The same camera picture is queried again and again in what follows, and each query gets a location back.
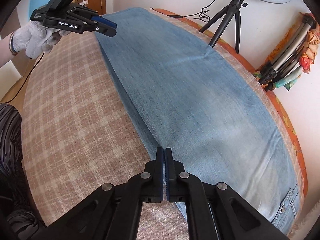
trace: jeans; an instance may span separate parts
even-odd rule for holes
[[[223,181],[287,234],[300,209],[296,174],[269,112],[198,37],[142,8],[109,14],[96,33],[121,100],[152,159],[171,147],[185,170]],[[185,207],[177,203],[186,217]]]

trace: black cable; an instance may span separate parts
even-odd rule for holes
[[[5,197],[5,196],[0,196],[0,199],[9,200],[9,201],[13,202],[12,198]]]
[[[208,22],[208,21],[210,21],[211,18],[210,18],[210,16],[208,16],[206,13],[207,13],[208,11],[210,11],[210,10],[204,11],[204,9],[208,8],[208,7],[209,7],[210,5],[212,5],[215,1],[216,1],[216,0],[213,0],[208,6],[203,7],[203,8],[201,9],[201,12],[198,12],[198,13],[195,13],[195,14],[190,14],[190,15],[185,15],[185,16],[176,15],[176,14],[169,14],[168,16],[169,16],[169,17],[172,17],[172,18],[180,18],[180,19],[182,19],[182,18],[184,18],[184,17],[195,16],[195,15],[198,15],[198,14],[199,14],[199,17],[196,17],[196,18],[194,18],[194,19],[196,19],[196,20],[201,20],[201,21],[203,21],[203,22]]]
[[[208,8],[209,6],[211,6],[215,1],[216,1],[216,0],[213,0],[208,6],[203,7],[203,8],[201,9],[201,12],[195,14],[195,15],[199,14],[199,17],[196,17],[196,18],[194,18],[194,19],[196,19],[196,20],[201,20],[201,21],[206,22],[206,23],[207,23],[208,21],[210,21],[210,20],[211,20],[210,16],[208,16],[208,15],[206,14],[206,13],[207,13],[208,11],[210,11],[210,10],[204,11],[204,9]]]
[[[19,92],[21,91],[21,89],[23,88],[24,84],[26,83],[26,81],[28,80],[28,77],[30,76],[31,72],[35,69],[35,67],[38,65],[38,63],[40,62],[40,60],[42,59],[42,57],[44,56],[44,53],[42,54],[41,58],[38,60],[38,62],[33,66],[33,68],[31,69],[31,71],[29,72],[27,78],[25,79],[24,83],[22,84],[22,86],[20,87],[19,91],[16,93],[16,95],[11,99],[9,100],[8,102],[4,102],[5,104],[8,104],[10,103],[12,100],[14,100],[17,95],[19,94]]]

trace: tripod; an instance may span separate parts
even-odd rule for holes
[[[244,3],[242,4],[244,0],[232,0],[231,3],[225,8],[223,8],[220,12],[218,12],[209,22],[206,23],[205,26],[203,26],[199,32],[203,33],[206,29],[208,29],[212,24],[214,24],[216,21],[218,21],[223,15],[225,17],[223,18],[222,22],[220,23],[217,31],[213,35],[211,41],[209,42],[209,45],[211,47],[214,47],[219,40],[220,36],[230,23],[231,19],[234,15],[236,15],[236,52],[239,54],[239,48],[240,48],[240,28],[241,28],[241,16],[240,16],[240,8],[246,7],[248,4]]]

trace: beige plaid fabric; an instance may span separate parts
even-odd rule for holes
[[[205,41],[209,39],[185,23],[151,12]],[[255,79],[221,46],[217,51],[256,91],[287,142],[280,117]],[[26,174],[47,225],[101,184],[118,185],[142,172],[150,160],[113,86],[93,33],[71,33],[43,57],[29,79],[23,110]],[[292,155],[289,141],[287,146]],[[188,239],[187,223],[172,203],[144,204],[138,239]]]

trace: glove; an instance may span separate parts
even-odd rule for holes
[[[62,36],[69,31],[44,27],[41,22],[29,21],[27,25],[16,30],[12,37],[12,49],[15,52],[26,49],[26,55],[37,58],[42,52],[49,53]]]

